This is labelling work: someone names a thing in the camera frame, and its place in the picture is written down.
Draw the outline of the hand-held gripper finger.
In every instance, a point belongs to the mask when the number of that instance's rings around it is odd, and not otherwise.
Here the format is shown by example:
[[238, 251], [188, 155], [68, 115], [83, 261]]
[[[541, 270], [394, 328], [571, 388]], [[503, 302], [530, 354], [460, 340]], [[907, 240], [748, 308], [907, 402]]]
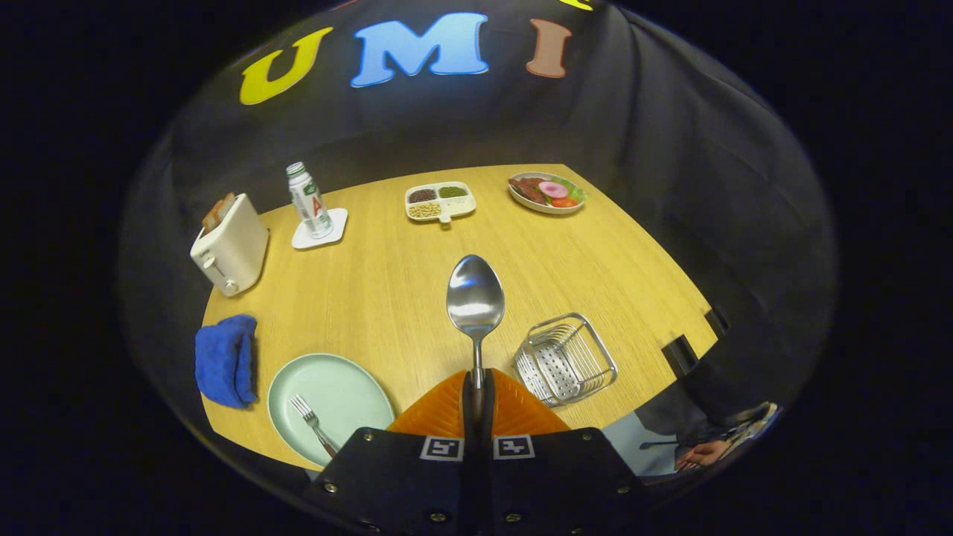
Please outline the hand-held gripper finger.
[[602, 431], [573, 430], [496, 369], [485, 371], [477, 430], [489, 533], [630, 535], [646, 518], [646, 487]]
[[357, 428], [310, 485], [310, 507], [352, 534], [459, 535], [472, 397], [460, 371], [407, 411], [411, 433]]

